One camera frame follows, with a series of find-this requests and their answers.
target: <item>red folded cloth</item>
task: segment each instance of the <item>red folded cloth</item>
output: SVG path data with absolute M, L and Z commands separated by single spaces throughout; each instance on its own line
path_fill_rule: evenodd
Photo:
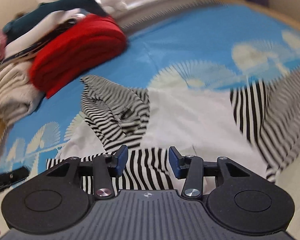
M 50 98 L 85 70 L 122 53 L 126 45 L 126 36 L 110 16 L 89 14 L 40 50 L 30 80 Z

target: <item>stuffed shark toy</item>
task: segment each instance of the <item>stuffed shark toy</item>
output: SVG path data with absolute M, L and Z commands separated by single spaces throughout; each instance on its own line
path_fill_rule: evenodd
M 7 35 L 7 45 L 27 33 L 50 13 L 54 11 L 69 11 L 75 8 L 81 8 L 99 16 L 107 15 L 95 0 L 59 0 L 42 3 L 34 11 L 19 19 L 12 20 L 3 27 L 2 30 Z

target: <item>black and white striped fabric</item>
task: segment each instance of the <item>black and white striped fabric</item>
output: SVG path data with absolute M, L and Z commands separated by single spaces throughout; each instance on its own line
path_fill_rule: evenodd
M 110 154 L 115 152 L 102 153 L 81 158 L 81 162 L 92 161 L 95 156 Z M 48 159 L 46 168 L 62 162 L 62 159 Z M 159 190 L 173 189 L 170 174 L 167 169 L 168 151 L 161 148 L 135 149 L 129 150 L 127 165 L 123 175 L 119 178 L 112 178 L 115 193 L 120 189 L 143 189 Z M 81 188 L 88 194 L 93 193 L 93 177 L 82 177 Z
M 300 154 L 300 69 L 280 80 L 232 90 L 234 120 L 268 163 L 275 181 Z
M 81 105 L 85 122 L 95 132 L 107 152 L 125 144 L 140 147 L 150 115 L 148 91 L 129 89 L 105 78 L 87 75 Z

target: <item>circular pad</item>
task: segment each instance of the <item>circular pad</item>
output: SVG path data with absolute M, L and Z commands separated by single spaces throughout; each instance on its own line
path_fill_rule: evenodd
M 248 235 L 285 230 L 294 214 L 290 195 L 258 176 L 225 180 L 208 196 L 207 208 L 225 228 Z
M 10 191 L 1 210 L 7 225 L 45 235 L 75 225 L 89 208 L 88 195 L 61 177 L 38 175 Z
M 62 197 L 52 190 L 39 190 L 30 193 L 26 199 L 26 207 L 38 212 L 49 211 L 60 205 Z
M 249 212 L 267 210 L 272 204 L 272 200 L 267 194 L 256 190 L 242 191 L 234 197 L 234 201 L 238 207 Z

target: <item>stuffed animal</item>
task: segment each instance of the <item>stuffed animal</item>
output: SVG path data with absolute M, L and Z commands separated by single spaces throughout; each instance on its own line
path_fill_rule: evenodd
M 7 35 L 7 45 L 27 33 L 50 13 L 54 11 L 69 11 L 75 8 L 81 8 L 99 16 L 107 15 L 95 0 L 59 0 L 42 3 L 36 10 L 19 19 L 12 20 L 3 27 L 2 30 Z
M 126 11 L 127 4 L 125 0 L 100 0 L 101 7 L 108 14 L 114 13 L 116 10 L 118 11 Z

